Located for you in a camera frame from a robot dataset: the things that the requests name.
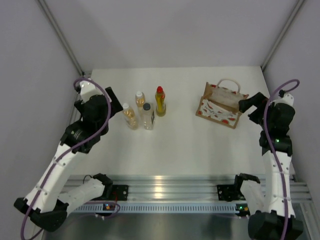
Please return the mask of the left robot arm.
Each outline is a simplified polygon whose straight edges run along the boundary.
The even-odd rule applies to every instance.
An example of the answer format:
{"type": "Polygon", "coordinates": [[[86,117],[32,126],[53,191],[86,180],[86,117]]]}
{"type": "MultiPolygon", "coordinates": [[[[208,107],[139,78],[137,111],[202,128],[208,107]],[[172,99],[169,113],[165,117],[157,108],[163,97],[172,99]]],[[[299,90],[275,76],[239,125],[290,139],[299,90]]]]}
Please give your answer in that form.
{"type": "MultiPolygon", "coordinates": [[[[74,169],[90,154],[94,146],[108,133],[109,121],[123,110],[111,87],[92,85],[77,87],[80,100],[75,108],[80,119],[69,125],[60,139],[56,153],[34,189],[16,199],[14,207],[41,230],[55,232],[76,208],[92,200],[108,200],[113,194],[113,182],[105,174],[91,179],[68,193],[62,189],[74,169]]],[[[114,133],[114,143],[98,155],[100,159],[119,160],[126,169],[136,173],[193,172],[205,160],[230,163],[249,159],[250,149],[258,131],[252,126],[242,129],[240,138],[223,131],[211,133],[205,140],[201,128],[167,122],[159,131],[139,137],[114,133]]]]}

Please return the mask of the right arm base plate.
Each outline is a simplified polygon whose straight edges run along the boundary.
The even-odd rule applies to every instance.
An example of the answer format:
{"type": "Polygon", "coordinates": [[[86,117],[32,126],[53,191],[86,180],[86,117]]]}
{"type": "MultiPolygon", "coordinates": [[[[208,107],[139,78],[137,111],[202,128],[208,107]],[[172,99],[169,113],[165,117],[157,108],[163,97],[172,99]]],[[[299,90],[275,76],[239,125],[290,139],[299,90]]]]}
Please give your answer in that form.
{"type": "Polygon", "coordinates": [[[216,188],[219,201],[232,202],[245,200],[244,195],[233,184],[219,184],[216,188]]]}

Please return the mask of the red cap yellow bottle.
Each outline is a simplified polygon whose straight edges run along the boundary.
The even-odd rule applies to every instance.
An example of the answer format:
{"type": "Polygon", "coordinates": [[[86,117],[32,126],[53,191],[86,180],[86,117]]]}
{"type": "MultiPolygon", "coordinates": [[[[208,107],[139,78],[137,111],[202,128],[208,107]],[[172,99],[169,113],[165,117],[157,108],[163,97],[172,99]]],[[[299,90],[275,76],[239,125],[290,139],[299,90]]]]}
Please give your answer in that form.
{"type": "Polygon", "coordinates": [[[161,86],[158,86],[155,92],[156,114],[163,117],[166,114],[165,92],[161,86]]]}

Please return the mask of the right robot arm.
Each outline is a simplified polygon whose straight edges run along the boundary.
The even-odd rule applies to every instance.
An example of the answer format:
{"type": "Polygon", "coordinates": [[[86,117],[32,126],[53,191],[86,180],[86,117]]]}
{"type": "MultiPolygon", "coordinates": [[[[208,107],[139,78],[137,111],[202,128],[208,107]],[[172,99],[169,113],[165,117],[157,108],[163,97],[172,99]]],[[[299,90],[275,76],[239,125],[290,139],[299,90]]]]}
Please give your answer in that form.
{"type": "Polygon", "coordinates": [[[232,192],[246,199],[250,211],[248,235],[253,240],[296,240],[304,224],[296,218],[290,196],[290,164],[293,146],[288,135],[296,111],[288,103],[268,104],[268,100],[241,100],[239,110],[256,110],[249,119],[260,125],[259,145],[265,167],[265,192],[253,175],[241,173],[243,181],[233,185],[232,192]]]}

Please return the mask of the white cap amber bottle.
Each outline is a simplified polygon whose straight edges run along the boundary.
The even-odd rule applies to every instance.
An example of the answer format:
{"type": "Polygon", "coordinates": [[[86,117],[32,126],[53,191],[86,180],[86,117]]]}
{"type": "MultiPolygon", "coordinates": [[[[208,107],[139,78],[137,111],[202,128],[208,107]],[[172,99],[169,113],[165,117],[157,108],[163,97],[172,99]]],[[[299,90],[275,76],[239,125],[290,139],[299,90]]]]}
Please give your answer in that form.
{"type": "Polygon", "coordinates": [[[142,91],[137,91],[135,94],[135,103],[137,105],[139,114],[142,113],[143,105],[145,104],[145,102],[146,102],[145,94],[142,91]]]}
{"type": "Polygon", "coordinates": [[[139,125],[138,125],[138,120],[133,108],[128,103],[124,103],[122,105],[122,108],[123,108],[122,113],[124,115],[124,120],[126,124],[132,130],[136,130],[139,127],[139,125]]]}

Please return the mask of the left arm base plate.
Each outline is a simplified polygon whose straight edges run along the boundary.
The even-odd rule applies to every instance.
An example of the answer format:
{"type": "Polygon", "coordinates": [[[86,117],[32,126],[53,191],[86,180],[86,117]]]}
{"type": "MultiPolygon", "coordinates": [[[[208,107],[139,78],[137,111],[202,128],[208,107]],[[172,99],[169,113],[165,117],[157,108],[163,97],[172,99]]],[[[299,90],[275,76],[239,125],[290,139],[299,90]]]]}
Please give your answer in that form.
{"type": "Polygon", "coordinates": [[[124,184],[115,184],[108,186],[102,193],[102,196],[98,197],[102,201],[127,201],[129,194],[129,186],[124,184]]]}

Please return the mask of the canvas bag with watermelon print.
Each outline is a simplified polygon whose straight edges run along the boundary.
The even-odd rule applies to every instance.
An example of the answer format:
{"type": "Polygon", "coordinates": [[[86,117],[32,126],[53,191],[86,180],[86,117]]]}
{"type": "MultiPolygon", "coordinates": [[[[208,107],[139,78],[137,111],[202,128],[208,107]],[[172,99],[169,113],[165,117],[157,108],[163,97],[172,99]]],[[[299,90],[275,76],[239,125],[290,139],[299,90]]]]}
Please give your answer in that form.
{"type": "Polygon", "coordinates": [[[207,82],[195,115],[235,129],[242,115],[239,101],[248,96],[241,93],[241,85],[234,79],[222,78],[216,84],[207,82]]]}

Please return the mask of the grey cap clear bottle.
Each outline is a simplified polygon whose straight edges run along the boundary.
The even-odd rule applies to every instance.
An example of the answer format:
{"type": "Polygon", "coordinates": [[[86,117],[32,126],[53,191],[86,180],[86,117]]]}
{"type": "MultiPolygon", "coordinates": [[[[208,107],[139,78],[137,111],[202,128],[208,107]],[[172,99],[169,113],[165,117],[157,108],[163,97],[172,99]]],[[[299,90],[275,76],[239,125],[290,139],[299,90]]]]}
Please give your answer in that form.
{"type": "Polygon", "coordinates": [[[152,103],[146,102],[143,104],[141,116],[142,116],[144,128],[146,130],[153,130],[155,113],[154,113],[154,107],[152,103]]]}

